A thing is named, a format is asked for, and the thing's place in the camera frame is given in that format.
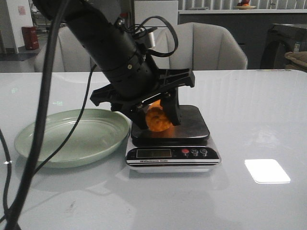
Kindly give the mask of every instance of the light green ceramic plate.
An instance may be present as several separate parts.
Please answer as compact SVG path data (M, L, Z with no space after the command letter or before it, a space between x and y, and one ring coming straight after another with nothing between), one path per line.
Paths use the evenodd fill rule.
M70 110L47 117L43 147L38 163L43 162L66 138L80 110ZM118 113L101 109L85 109L66 145L45 165L69 168L90 164L114 152L129 133L130 124ZM15 148L27 157L32 144L34 123L15 139Z

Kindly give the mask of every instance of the gray chair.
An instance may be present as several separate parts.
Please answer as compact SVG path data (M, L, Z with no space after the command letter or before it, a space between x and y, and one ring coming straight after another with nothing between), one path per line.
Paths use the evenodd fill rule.
M219 70L246 69L248 59L231 33L217 25L186 23L174 26L178 49L170 57L154 57L161 69ZM168 29L158 35L156 51L174 49L174 39Z
M34 60L35 72L42 72L46 46ZM53 64L54 72L89 72L94 62L68 27L59 30Z

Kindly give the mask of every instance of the scale display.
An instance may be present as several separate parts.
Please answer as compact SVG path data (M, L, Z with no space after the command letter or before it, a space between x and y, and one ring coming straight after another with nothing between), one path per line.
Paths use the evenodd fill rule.
M137 149L136 158L172 157L171 149Z

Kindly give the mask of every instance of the scale platform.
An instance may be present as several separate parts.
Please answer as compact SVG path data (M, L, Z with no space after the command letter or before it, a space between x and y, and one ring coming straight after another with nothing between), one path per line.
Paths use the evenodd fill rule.
M132 124L126 163L140 173L202 173L221 158L199 109L181 105L181 125L163 132L141 130Z

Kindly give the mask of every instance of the glossy table surface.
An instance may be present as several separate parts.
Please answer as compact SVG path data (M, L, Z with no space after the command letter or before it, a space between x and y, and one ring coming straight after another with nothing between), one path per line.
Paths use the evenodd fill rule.
M199 107L222 158L217 168L206 173L137 173L125 165L125 144L89 165L43 168L33 179L19 219L21 228L305 230L307 74L194 73L196 86L181 87L179 101ZM88 73L54 73L49 114L80 108L87 77ZM9 202L24 167L13 143L35 119L40 78L40 73L0 74L0 127L13 168ZM106 84L105 77L95 73L91 91ZM87 108L94 107L89 101ZM99 108L110 106L103 103ZM274 160L288 179L274 181L276 168L263 163L254 168L265 172L256 182L246 164L259 159ZM5 162L2 148L0 161ZM5 175L1 164L1 196Z

